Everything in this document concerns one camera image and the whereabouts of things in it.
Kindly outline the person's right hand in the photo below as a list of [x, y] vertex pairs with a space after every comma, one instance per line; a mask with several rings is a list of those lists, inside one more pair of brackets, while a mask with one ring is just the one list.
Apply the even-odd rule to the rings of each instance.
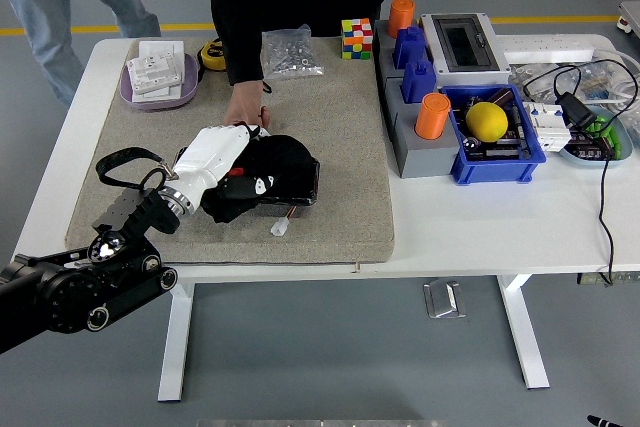
[[271, 116], [262, 104], [264, 84], [262, 80], [236, 83], [223, 118], [224, 125], [258, 125], [267, 129]]

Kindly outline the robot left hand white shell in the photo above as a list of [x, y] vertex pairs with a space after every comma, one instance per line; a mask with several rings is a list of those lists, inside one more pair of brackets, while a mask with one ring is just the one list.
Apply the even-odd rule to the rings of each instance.
[[165, 190], [176, 192], [176, 199], [190, 214], [200, 206], [206, 190], [218, 186], [251, 140], [269, 136], [258, 125], [203, 128], [173, 167], [176, 178], [165, 183]]

